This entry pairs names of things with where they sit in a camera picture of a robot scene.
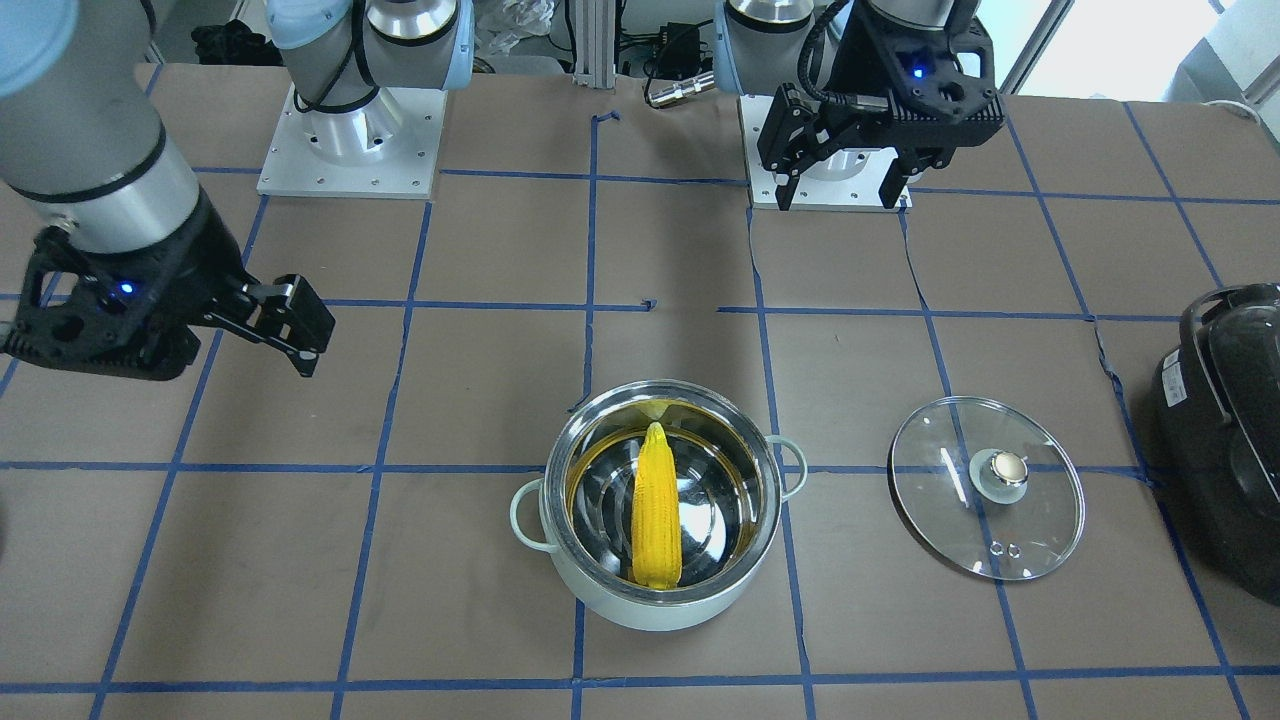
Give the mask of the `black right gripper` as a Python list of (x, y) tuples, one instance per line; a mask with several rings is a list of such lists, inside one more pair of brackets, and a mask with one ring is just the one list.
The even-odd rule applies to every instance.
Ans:
[(201, 325), (266, 345), (310, 378), (335, 323), (305, 277), (253, 278), (201, 192), (177, 231), (129, 252), (90, 252), (67, 228), (42, 228), (3, 351), (54, 370), (170, 380), (196, 359)]

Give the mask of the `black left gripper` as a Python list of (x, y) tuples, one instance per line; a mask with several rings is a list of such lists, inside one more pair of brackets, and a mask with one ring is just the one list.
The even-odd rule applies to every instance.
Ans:
[(892, 149), (878, 190), (893, 210), (913, 177), (945, 168), (1005, 123), (995, 44), (977, 1), (777, 1), (760, 31), (795, 33), (795, 68), (776, 82), (756, 141), (788, 211), (803, 174), (846, 149)]

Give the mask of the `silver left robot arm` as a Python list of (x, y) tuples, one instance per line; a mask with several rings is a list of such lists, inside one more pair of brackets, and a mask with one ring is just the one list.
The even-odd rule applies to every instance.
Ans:
[(739, 96), (751, 202), (902, 211), (909, 187), (1004, 128), (975, 1), (722, 1), (717, 88)]

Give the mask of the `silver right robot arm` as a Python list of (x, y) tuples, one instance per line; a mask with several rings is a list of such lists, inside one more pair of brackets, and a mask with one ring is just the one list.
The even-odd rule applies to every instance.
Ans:
[[(291, 74), (259, 190), (428, 199), (445, 95), (474, 68), (471, 1), (269, 1)], [(261, 282), (136, 83), (148, 1), (3, 4), (3, 181), (44, 219), (3, 351), (55, 370), (169, 380), (198, 325), (314, 374), (335, 327), (310, 282)]]

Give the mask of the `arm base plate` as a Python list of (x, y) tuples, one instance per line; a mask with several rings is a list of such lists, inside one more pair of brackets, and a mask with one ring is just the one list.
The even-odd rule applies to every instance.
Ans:
[(285, 96), (260, 170), (265, 196), (429, 200), (449, 92), (380, 88), (342, 114), (300, 111)]
[[(762, 165), (756, 146), (769, 108), (771, 100), (765, 96), (745, 95), (739, 99), (750, 204), (755, 210), (777, 208), (774, 174)], [(840, 150), (801, 176), (790, 208), (804, 211), (874, 213), (910, 209), (913, 199), (909, 187), (902, 190), (892, 205), (882, 206), (879, 188), (895, 159), (893, 149)]]

